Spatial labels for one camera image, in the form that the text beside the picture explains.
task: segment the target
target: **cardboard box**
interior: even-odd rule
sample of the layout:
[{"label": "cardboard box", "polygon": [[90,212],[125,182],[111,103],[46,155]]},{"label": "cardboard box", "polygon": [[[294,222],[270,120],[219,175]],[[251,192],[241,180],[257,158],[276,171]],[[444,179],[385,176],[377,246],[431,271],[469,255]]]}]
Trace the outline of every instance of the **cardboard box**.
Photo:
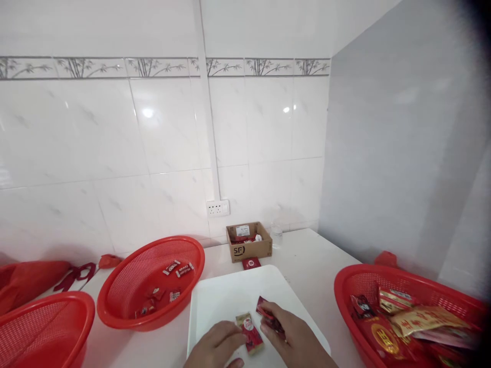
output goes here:
[{"label": "cardboard box", "polygon": [[[252,236],[254,234],[259,234],[262,236],[263,240],[245,244],[232,244],[231,239],[235,239],[237,235]],[[271,257],[273,254],[273,240],[260,222],[227,226],[227,240],[230,246],[232,263],[251,257]]]}]

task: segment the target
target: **white cutting board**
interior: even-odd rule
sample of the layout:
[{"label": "white cutting board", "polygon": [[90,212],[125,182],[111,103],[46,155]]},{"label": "white cutting board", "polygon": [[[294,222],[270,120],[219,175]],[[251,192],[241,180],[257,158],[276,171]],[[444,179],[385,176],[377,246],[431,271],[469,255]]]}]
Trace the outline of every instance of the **white cutting board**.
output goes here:
[{"label": "white cutting board", "polygon": [[259,296],[277,303],[283,309],[307,322],[324,349],[331,354],[326,338],[309,315],[302,302],[285,280],[280,270],[272,265],[231,273],[196,284],[191,296],[189,316],[188,354],[210,328],[221,320],[235,322],[235,316],[249,312],[254,326],[265,343],[262,351],[249,357],[245,346],[232,356],[242,358],[246,367],[284,367],[275,348],[259,329],[261,316],[256,312]]}]

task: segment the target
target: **red mesh basket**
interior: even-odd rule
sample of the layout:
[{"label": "red mesh basket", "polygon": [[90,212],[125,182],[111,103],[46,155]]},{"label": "red mesh basket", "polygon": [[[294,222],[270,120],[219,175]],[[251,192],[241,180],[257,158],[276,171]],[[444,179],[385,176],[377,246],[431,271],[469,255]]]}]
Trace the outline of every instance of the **red mesh basket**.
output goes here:
[{"label": "red mesh basket", "polygon": [[64,292],[0,317],[0,368],[80,368],[95,307],[90,295]]},{"label": "red mesh basket", "polygon": [[[483,302],[412,273],[392,267],[366,264],[343,268],[334,281],[336,302],[351,333],[353,343],[369,368],[387,368],[387,366],[363,337],[351,317],[353,307],[350,296],[364,294],[372,305],[377,305],[379,286],[407,292],[416,297],[422,305],[442,306],[476,328],[479,328],[486,317],[487,308]],[[431,361],[413,362],[404,366],[439,367]]]},{"label": "red mesh basket", "polygon": [[[182,265],[191,262],[194,270],[178,278],[174,272],[162,271],[178,260]],[[205,252],[201,244],[190,237],[176,236],[156,240],[138,249],[121,262],[109,275],[97,299],[97,313],[101,321],[115,329],[136,331],[155,330],[172,321],[191,301],[191,291],[205,267]],[[156,311],[136,318],[148,300],[149,288],[165,288]],[[169,293],[180,289],[180,296],[170,302]]]}]

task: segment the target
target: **white table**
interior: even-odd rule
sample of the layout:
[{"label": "white table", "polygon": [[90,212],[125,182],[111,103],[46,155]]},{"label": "white table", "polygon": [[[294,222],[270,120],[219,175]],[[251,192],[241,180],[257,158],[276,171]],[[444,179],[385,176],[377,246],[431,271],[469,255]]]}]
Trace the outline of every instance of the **white table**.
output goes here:
[{"label": "white table", "polygon": [[[243,270],[242,263],[231,262],[227,244],[206,248],[205,256],[201,279]],[[272,257],[261,258],[260,262],[279,268],[329,341],[338,366],[364,367],[334,297],[336,274],[359,261],[311,229],[303,229],[284,234],[281,248],[274,249]],[[82,291],[96,301],[110,272],[99,270]],[[189,306],[171,323],[150,332],[111,329],[96,313],[83,368],[182,368],[186,361],[188,325]]]}]

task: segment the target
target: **wall socket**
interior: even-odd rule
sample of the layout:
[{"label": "wall socket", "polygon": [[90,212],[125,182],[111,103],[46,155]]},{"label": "wall socket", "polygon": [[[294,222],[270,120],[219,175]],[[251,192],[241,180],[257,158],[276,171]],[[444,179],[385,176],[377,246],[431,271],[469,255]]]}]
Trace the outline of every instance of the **wall socket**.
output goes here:
[{"label": "wall socket", "polygon": [[206,202],[208,217],[228,216],[230,214],[230,204],[228,199]]}]

